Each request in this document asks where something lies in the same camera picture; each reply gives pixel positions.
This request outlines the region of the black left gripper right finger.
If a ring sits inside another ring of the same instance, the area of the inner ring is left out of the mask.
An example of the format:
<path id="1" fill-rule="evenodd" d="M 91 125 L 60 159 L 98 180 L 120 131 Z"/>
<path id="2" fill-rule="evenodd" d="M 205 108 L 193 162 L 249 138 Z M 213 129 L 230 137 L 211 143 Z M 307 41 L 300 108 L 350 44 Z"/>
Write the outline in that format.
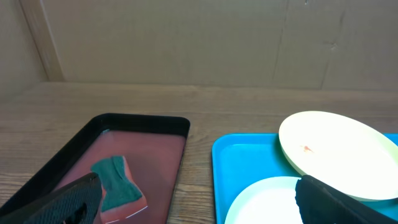
<path id="1" fill-rule="evenodd" d="M 295 192 L 303 224 L 397 224 L 311 175 L 297 181 Z"/>

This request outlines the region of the orange sponge with green scourer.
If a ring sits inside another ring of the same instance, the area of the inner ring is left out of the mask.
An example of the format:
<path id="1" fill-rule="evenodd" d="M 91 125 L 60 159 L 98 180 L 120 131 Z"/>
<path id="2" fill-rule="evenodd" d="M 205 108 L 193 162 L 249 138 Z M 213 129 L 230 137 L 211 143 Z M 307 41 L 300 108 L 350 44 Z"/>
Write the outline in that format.
<path id="1" fill-rule="evenodd" d="M 146 196 L 137 186 L 124 156 L 111 156 L 91 166 L 101 181 L 99 215 L 102 223 L 118 223 L 147 207 Z"/>

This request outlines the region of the yellow-green plate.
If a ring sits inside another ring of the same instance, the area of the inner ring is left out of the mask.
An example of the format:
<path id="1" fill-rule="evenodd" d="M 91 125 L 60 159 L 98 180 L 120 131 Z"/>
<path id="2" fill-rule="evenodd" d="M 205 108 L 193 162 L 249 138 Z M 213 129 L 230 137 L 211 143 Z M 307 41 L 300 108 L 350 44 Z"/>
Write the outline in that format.
<path id="1" fill-rule="evenodd" d="M 362 201 L 397 198 L 397 145 L 339 114 L 303 111 L 285 118 L 279 142 L 290 165 Z"/>

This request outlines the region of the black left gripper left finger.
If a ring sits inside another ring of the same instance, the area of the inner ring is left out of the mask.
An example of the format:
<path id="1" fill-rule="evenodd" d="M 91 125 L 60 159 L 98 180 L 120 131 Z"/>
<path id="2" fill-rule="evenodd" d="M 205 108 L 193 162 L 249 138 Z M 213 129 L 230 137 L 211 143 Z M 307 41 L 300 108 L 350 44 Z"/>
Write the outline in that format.
<path id="1" fill-rule="evenodd" d="M 1 217 L 1 224 L 92 224 L 101 198 L 100 178 L 92 172 Z"/>

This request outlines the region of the light blue plate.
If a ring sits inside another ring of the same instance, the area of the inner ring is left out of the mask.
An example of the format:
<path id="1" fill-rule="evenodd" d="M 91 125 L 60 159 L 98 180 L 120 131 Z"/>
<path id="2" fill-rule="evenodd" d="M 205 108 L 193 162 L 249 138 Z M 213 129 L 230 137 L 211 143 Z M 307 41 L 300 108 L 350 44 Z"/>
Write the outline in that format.
<path id="1" fill-rule="evenodd" d="M 246 187 L 231 204 L 225 224 L 302 224 L 296 203 L 299 177 L 270 177 Z"/>

